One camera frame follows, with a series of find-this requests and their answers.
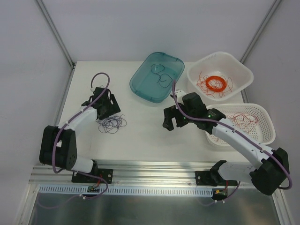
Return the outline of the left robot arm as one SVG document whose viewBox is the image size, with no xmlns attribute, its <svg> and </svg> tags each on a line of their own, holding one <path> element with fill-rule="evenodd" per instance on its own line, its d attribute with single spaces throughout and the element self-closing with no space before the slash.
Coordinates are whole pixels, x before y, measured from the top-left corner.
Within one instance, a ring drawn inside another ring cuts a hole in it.
<svg viewBox="0 0 300 225">
<path fill-rule="evenodd" d="M 109 89 L 96 87 L 88 101 L 75 114 L 59 126 L 47 126 L 43 131 L 39 161 L 63 170 L 73 171 L 73 183 L 97 183 L 98 177 L 111 184 L 113 169 L 100 169 L 96 160 L 77 154 L 76 137 L 85 127 L 97 120 L 121 112 L 115 96 Z"/>
</svg>

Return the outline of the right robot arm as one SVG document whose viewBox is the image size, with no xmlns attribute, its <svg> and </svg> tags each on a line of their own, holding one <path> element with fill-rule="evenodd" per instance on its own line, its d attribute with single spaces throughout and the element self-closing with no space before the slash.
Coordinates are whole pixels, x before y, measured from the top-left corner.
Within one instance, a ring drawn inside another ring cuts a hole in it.
<svg viewBox="0 0 300 225">
<path fill-rule="evenodd" d="M 282 183 L 288 180 L 292 187 L 287 152 L 258 142 L 237 128 L 218 109 L 208 109 L 200 96 L 195 92 L 180 95 L 172 93 L 175 104 L 164 109 L 163 127 L 172 131 L 174 127 L 183 127 L 193 123 L 198 129 L 225 141 L 242 156 L 247 163 L 231 163 L 219 160 L 205 175 L 200 177 L 202 183 L 218 186 L 227 180 L 251 183 L 265 195 L 272 195 L 282 188 Z"/>
</svg>

